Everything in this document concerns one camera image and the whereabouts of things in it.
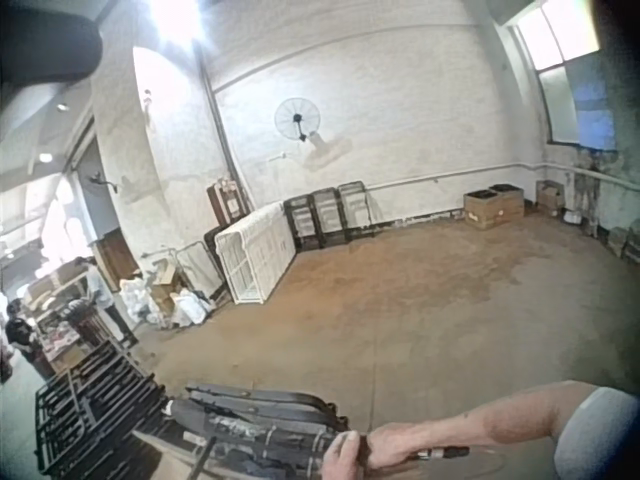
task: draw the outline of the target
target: white bag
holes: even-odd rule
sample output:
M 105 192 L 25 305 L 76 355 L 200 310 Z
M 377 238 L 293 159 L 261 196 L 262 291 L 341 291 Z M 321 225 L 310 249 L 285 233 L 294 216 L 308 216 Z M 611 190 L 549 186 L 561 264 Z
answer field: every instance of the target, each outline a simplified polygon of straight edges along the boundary
M 189 318 L 191 323 L 200 325 L 204 322 L 204 319 L 213 311 L 215 305 L 212 307 L 209 303 L 201 300 L 195 293 L 190 292 L 186 288 L 180 291 L 177 296 L 172 296 L 173 301 L 176 304 L 176 311 L 180 311 L 182 314 Z

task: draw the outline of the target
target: hand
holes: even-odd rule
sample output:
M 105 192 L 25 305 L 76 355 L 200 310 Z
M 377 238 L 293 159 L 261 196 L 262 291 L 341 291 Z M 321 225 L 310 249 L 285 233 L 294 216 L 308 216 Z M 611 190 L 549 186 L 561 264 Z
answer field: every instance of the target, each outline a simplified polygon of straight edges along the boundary
M 338 435 L 324 454 L 322 480 L 357 480 L 360 473 L 358 432 L 343 432 Z
M 404 463 L 414 453 L 409 444 L 409 430 L 413 426 L 411 423 L 389 423 L 371 432 L 367 436 L 371 449 L 367 466 L 375 470 Z

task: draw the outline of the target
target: person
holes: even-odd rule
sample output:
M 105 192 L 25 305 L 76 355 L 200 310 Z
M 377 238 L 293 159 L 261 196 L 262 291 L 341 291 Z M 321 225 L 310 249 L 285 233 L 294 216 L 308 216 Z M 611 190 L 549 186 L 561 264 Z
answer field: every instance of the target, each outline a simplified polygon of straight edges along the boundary
M 102 275 L 95 264 L 84 257 L 76 258 L 74 263 L 76 266 L 84 265 L 87 268 L 88 296 L 86 300 L 92 303 L 94 302 L 98 308 L 104 310 L 106 314 L 111 317 L 124 337 L 123 342 L 128 342 L 129 347 L 136 345 L 138 343 L 138 339 L 135 337 L 124 318 L 122 318 L 122 315 L 120 315 L 120 312 L 116 307 L 113 294 L 109 289 L 109 285 L 107 285 L 105 279 L 102 278 Z
M 640 400 L 632 395 L 582 382 L 555 383 L 451 418 L 385 425 L 366 439 L 367 467 L 397 466 L 430 448 L 508 445 L 550 437 L 562 480 L 637 478 L 639 420 Z M 356 432 L 336 438 L 324 457 L 323 480 L 358 478 L 360 442 Z
M 25 360 L 33 365 L 33 368 L 47 381 L 56 376 L 56 371 L 45 356 L 42 343 L 38 340 L 38 335 L 33 327 L 26 320 L 20 318 L 21 309 L 22 304 L 17 299 L 7 306 L 7 316 L 9 317 L 5 325 L 7 341 L 20 350 Z

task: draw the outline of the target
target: gray sleeve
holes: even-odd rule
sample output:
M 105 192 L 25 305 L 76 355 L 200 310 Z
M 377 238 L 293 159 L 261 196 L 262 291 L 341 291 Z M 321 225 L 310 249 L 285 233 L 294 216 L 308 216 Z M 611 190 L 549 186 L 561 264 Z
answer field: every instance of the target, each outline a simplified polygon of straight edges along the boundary
M 614 457 L 640 414 L 640 400 L 599 388 L 575 411 L 560 434 L 554 462 L 562 480 L 591 480 Z

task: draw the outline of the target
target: white plastic crate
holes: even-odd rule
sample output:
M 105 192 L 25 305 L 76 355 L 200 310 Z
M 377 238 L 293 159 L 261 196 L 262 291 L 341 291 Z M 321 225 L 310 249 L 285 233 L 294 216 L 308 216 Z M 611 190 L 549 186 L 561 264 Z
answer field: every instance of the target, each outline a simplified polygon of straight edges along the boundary
M 215 242 L 235 303 L 264 303 L 296 254 L 282 203 L 252 212 Z

